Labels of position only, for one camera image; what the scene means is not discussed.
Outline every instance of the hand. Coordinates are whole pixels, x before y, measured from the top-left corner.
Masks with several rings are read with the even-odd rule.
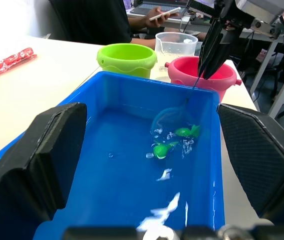
[[[163,12],[161,12],[161,7],[157,6],[155,8],[153,8],[148,15],[146,15],[146,19],[145,19],[145,24],[147,27],[149,28],[159,28],[161,26],[161,24],[163,24],[170,16],[171,17],[175,17],[175,16],[179,16],[178,13],[173,13],[173,14],[167,14],[165,16],[161,16],[160,18],[157,18],[153,21],[150,21],[149,19],[152,17],[155,17],[159,14],[162,14]]]

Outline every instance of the laptop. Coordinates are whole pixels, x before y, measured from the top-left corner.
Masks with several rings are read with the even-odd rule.
[[[173,17],[175,19],[180,19],[187,11],[187,8],[186,8],[187,3],[188,3],[188,0],[148,0],[148,1],[143,1],[141,5],[131,10],[131,13],[147,15],[151,9],[157,6],[161,7],[162,12],[167,12],[175,8],[181,7],[179,16]]]

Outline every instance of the blue plastic tub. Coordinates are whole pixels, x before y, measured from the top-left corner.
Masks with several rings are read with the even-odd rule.
[[[81,156],[65,209],[42,223],[34,240],[61,239],[70,226],[224,225],[218,94],[194,89],[187,111],[200,135],[187,157],[147,158],[150,127],[179,107],[189,87],[100,72],[60,104],[87,105]],[[0,151],[4,152],[21,136]],[[170,178],[159,180],[170,169]]]

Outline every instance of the smartphone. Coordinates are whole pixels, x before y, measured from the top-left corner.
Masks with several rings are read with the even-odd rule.
[[[175,8],[175,9],[170,10],[170,11],[163,12],[163,13],[157,15],[157,16],[151,17],[151,18],[150,18],[150,21],[153,21],[153,20],[155,20],[155,19],[159,19],[161,16],[166,16],[166,15],[168,15],[168,14],[177,13],[177,12],[179,12],[180,10],[181,10],[181,8],[180,8],[180,7],[177,7],[177,8]]]

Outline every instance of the person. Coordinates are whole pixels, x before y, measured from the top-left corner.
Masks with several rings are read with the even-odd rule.
[[[159,28],[170,15],[150,21],[161,14],[155,7],[148,15],[127,18],[123,0],[64,0],[69,14],[72,39],[80,43],[109,45],[118,43],[140,44],[155,48],[155,39],[133,38],[131,31]]]

